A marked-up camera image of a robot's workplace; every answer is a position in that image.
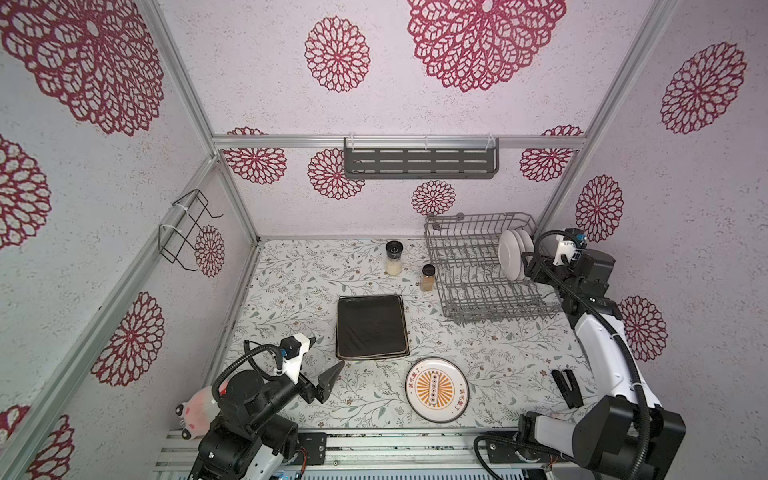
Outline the black square plate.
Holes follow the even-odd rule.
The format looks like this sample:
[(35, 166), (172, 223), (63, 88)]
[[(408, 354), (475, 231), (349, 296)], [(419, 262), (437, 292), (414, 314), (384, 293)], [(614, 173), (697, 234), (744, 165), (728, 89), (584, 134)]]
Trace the black square plate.
[(398, 359), (398, 358), (404, 358), (408, 357), (409, 353), (396, 353), (396, 354), (382, 354), (382, 355), (371, 355), (371, 356), (343, 356), (341, 354), (337, 354), (336, 358), (339, 360), (345, 360), (345, 361), (375, 361), (375, 360), (390, 360), (390, 359)]
[(409, 353), (401, 295), (343, 296), (337, 302), (336, 355)]

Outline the white round plate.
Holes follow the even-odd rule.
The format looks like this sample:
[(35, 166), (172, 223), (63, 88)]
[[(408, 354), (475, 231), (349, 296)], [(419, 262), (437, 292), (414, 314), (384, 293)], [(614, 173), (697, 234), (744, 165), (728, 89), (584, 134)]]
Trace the white round plate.
[(405, 379), (406, 400), (424, 420), (447, 424), (459, 419), (470, 400), (470, 385), (464, 373), (440, 357), (419, 359)]
[(516, 229), (515, 233), (520, 237), (524, 252), (532, 253), (534, 250), (533, 240), (524, 229)]
[(524, 278), (520, 243), (511, 230), (504, 231), (499, 237), (498, 260), (509, 281), (515, 282)]

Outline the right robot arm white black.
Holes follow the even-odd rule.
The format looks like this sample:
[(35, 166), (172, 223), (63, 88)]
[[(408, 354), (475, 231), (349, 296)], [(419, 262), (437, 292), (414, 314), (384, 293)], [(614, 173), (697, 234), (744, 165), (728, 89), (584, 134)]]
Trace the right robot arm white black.
[(606, 297), (615, 260), (593, 249), (523, 256), (525, 273), (552, 286), (588, 361), (599, 400), (576, 423), (534, 412), (519, 422), (530, 449), (569, 458), (595, 474), (663, 479), (682, 444), (682, 417), (666, 410), (639, 372), (618, 305)]

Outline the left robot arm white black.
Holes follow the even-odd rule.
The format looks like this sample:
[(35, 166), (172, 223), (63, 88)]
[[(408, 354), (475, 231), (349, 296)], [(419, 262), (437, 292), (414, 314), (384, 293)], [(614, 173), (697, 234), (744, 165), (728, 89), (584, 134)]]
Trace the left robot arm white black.
[(295, 399), (325, 403), (345, 362), (312, 382), (302, 373), (305, 354), (316, 339), (303, 334), (278, 345), (246, 340), (244, 353), (213, 381), (210, 391), (218, 413), (198, 445), (191, 479), (286, 479), (280, 472), (295, 465), (292, 479), (325, 461), (327, 435), (301, 434), (298, 424), (281, 415)]

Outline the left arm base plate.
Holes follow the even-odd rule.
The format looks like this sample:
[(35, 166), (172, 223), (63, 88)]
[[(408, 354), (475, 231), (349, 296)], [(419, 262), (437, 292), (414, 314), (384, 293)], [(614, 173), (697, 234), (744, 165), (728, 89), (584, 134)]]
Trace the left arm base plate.
[(321, 466), (325, 464), (328, 434), (325, 432), (300, 432), (294, 455), (287, 461), (288, 465), (301, 467)]

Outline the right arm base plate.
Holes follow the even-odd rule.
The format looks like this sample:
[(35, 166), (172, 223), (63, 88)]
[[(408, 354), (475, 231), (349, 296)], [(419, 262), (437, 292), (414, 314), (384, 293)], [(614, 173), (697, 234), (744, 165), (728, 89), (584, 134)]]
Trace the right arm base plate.
[(568, 457), (549, 447), (523, 441), (517, 431), (484, 432), (479, 441), (490, 464), (553, 463)]

